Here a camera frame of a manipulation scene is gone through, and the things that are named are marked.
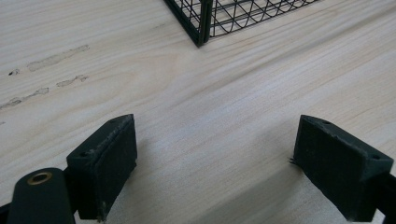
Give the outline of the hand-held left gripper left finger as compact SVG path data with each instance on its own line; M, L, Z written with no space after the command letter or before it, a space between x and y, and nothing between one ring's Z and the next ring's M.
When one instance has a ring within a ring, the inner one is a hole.
M106 220L136 159L132 114L107 121L66 157L72 206L80 218Z

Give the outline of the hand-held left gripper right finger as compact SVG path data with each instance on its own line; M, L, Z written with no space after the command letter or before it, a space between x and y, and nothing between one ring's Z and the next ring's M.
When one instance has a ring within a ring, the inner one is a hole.
M394 159L333 123L302 115L292 162L346 220L394 220Z

